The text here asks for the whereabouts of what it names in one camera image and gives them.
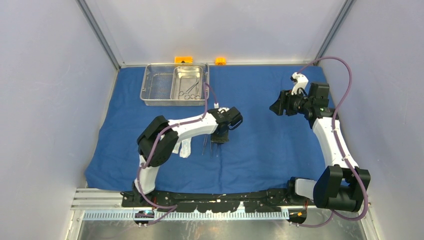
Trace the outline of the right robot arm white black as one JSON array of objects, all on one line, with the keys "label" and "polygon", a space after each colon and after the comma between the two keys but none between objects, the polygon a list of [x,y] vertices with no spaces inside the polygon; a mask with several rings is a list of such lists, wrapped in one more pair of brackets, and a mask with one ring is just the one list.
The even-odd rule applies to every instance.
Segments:
[{"label": "right robot arm white black", "polygon": [[327,83],[312,82],[309,92],[302,87],[282,90],[269,107],[278,116],[304,116],[318,139],[326,166],[318,180],[291,177],[285,198],[291,205],[309,199],[321,209],[358,212],[371,175],[350,155],[340,130],[338,109],[329,107],[329,93]]}]

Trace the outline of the clear plastic packet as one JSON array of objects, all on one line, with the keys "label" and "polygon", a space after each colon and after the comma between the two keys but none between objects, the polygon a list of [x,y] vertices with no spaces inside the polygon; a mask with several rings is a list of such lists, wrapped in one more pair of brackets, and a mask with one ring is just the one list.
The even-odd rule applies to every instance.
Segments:
[{"label": "clear plastic packet", "polygon": [[179,151],[179,156],[181,158],[188,158],[191,155],[191,141],[191,137],[181,141]]}]

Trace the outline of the green white small packet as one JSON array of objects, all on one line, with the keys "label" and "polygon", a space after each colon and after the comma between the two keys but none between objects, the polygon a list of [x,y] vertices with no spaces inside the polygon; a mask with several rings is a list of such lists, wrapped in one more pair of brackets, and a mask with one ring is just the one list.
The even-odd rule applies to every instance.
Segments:
[{"label": "green white small packet", "polygon": [[179,153],[180,153],[180,150],[181,150],[181,142],[180,142],[180,141],[178,141],[178,142],[175,144],[175,146],[174,146],[174,148],[173,148],[173,150],[172,150],[172,153],[173,153],[173,154],[179,154]]}]

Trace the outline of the steel surgical scissors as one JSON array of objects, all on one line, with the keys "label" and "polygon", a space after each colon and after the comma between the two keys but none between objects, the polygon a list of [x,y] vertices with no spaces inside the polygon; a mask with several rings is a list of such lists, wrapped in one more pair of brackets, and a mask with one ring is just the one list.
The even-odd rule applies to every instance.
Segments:
[{"label": "steel surgical scissors", "polygon": [[185,100],[186,91],[193,85],[193,79],[191,77],[182,77],[180,80],[180,86],[178,90],[178,98]]}]

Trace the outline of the wire mesh instrument basket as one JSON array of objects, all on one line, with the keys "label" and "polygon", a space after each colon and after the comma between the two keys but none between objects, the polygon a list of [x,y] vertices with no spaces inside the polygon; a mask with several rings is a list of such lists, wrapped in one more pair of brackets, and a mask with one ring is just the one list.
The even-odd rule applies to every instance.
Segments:
[{"label": "wire mesh instrument basket", "polygon": [[[170,99],[173,72],[179,66],[198,66],[203,69],[201,98],[199,100],[173,100]],[[205,98],[209,97],[204,93],[204,83],[210,82],[210,66],[207,63],[175,64],[175,63],[157,63],[146,66],[143,81],[140,89],[140,99],[147,106],[165,106],[165,107],[191,107],[203,106]]]}]

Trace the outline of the blue surgical drape cloth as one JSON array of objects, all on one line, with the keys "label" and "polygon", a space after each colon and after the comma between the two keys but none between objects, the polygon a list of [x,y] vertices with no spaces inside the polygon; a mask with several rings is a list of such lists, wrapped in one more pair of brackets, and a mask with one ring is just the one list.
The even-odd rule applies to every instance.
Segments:
[{"label": "blue surgical drape cloth", "polygon": [[[320,144],[303,115],[278,116],[269,107],[293,87],[299,68],[282,65],[210,67],[210,86],[222,107],[236,107],[242,124],[210,157],[203,136],[191,140],[191,154],[173,154],[158,171],[158,191],[191,194],[246,193],[283,188],[291,177],[318,180],[326,168]],[[85,170],[90,188],[129,191],[136,178],[137,138],[157,116],[194,117],[203,106],[147,106],[140,99],[144,67],[119,71],[94,155]]]}]

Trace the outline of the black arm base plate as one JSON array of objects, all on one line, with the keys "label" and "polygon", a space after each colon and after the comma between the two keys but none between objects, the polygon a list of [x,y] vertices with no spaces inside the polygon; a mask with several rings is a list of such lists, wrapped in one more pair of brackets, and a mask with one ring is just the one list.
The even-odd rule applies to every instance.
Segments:
[{"label": "black arm base plate", "polygon": [[276,212],[281,206],[311,207],[315,204],[303,196],[294,196],[286,188],[243,193],[179,193],[154,190],[146,195],[150,204],[134,187],[131,191],[120,192],[124,208],[148,207],[166,213],[174,209],[175,213],[233,213],[241,207],[248,213]]}]

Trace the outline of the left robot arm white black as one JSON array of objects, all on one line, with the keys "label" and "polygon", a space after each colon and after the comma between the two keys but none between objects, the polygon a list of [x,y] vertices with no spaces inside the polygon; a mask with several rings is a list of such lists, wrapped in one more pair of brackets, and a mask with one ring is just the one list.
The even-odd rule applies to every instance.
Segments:
[{"label": "left robot arm white black", "polygon": [[242,122],[243,116],[236,107],[212,108],[183,119],[155,117],[136,140],[139,169],[134,180],[135,202],[141,207],[153,202],[159,168],[171,157],[177,144],[200,135],[209,135],[213,144],[225,144],[229,141],[229,131]]}]

